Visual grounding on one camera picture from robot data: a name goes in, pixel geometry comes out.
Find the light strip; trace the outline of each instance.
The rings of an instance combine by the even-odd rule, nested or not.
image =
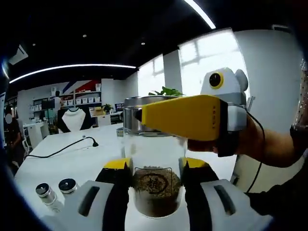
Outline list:
[[[77,66],[110,66],[110,67],[123,67],[123,68],[132,68],[135,69],[135,66],[126,66],[126,65],[117,65],[117,64],[73,64],[73,65],[64,65],[64,66],[54,66],[54,67],[49,67],[49,68],[45,68],[45,69],[41,69],[38,71],[34,71],[28,74],[25,74],[23,76],[17,77],[13,80],[10,81],[10,83],[14,83],[18,80],[20,80],[21,78],[30,76],[30,75],[34,75],[43,71],[50,71],[50,70],[54,70],[54,69],[60,69],[60,68],[67,68],[67,67],[77,67]]]
[[[190,5],[203,18],[203,20],[209,25],[211,29],[216,28],[212,20],[207,16],[207,14],[201,9],[201,7],[197,3],[195,3],[193,0],[184,0],[184,1],[188,5]]]

